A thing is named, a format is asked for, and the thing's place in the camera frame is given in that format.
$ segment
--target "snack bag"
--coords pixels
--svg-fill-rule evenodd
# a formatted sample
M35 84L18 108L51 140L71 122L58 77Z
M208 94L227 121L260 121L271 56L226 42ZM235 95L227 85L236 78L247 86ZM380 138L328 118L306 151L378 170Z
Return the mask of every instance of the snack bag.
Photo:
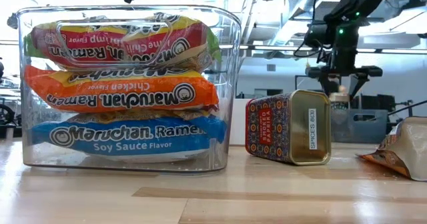
M197 157L224 141L226 124L203 111L129 110L78 114L31 130L32 144L50 143L114 161L152 163Z
M408 117L383 140L375 153L359 157L391 168L413 180L427 181L427 118Z
M219 101L215 86L191 70L131 68L75 73L26 66L24 78L51 107L78 113L200 109Z
M42 53L70 71L137 65L151 60L158 49L151 64L157 68L179 67L202 72L215 59L220 61L218 38L201 21L165 13L156 13L145 20L151 20L152 24L142 26L134 21L133 25L90 25L96 24L91 20L86 20L87 25L82 20L81 26L64 23L59 26L60 35L57 32L60 22L40 24L25 39L27 54L41 57Z

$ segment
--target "clear plastic bin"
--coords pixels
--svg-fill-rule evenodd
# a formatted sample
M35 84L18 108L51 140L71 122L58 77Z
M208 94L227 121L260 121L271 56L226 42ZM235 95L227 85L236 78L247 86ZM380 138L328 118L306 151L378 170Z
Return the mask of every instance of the clear plastic bin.
M24 164L182 173L226 167L241 35L236 16L215 7L177 5L44 7L23 9L17 16ZM200 20L204 26L186 29L183 26L188 23L179 23L181 17ZM121 39L117 40L117 33L107 33L108 28L120 29ZM91 36L102 31L107 34ZM159 33L164 34L162 38L145 39L143 44L123 41ZM89 50L88 43L97 43L98 49ZM206 48L200 52L203 55L191 51L197 43ZM198 73L177 71L187 67ZM187 79L176 81L170 75ZM148 86L150 82L141 77L160 81ZM113 87L117 80L119 87ZM80 82L75 93L66 89L72 82ZM165 89L173 82L180 84L179 89L168 93ZM198 89L200 83L211 85L213 94L201 86ZM137 101L126 99L129 91ZM91 97L97 101L89 108Z

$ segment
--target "wooden tabletop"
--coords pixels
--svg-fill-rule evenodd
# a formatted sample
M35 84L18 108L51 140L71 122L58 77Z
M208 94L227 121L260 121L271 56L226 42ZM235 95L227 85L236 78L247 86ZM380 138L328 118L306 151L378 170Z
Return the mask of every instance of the wooden tabletop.
M276 163L230 147L228 167L202 176L41 169L21 142L0 142L0 223L427 223L427 183L335 144L325 166Z

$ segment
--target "patterned tin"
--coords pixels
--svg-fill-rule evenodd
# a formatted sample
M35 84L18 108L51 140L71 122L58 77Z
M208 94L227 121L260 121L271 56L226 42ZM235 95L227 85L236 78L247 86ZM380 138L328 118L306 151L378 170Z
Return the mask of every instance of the patterned tin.
M296 165L323 165L331 157L330 101L323 93L253 99L246 105L246 150Z

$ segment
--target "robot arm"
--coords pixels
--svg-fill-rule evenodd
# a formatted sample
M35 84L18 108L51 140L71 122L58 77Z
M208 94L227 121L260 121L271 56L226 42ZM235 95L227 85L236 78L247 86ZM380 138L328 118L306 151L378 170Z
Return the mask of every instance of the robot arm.
M352 76L349 88L351 98L357 94L365 82L369 81L369 76L382 76L382 70L379 67L354 67L359 27L368 24L367 16L379 6L381 1L341 0L331 13L325 15L324 21L314 21L309 25L304 43L317 49L323 49L325 45L332 48L325 57L320 59L326 62L326 66L306 69L306 75L318 79L327 95L330 94L326 85L329 75Z
M341 0L331 13L325 15L326 23L336 23L346 19L369 16L381 4L382 0Z

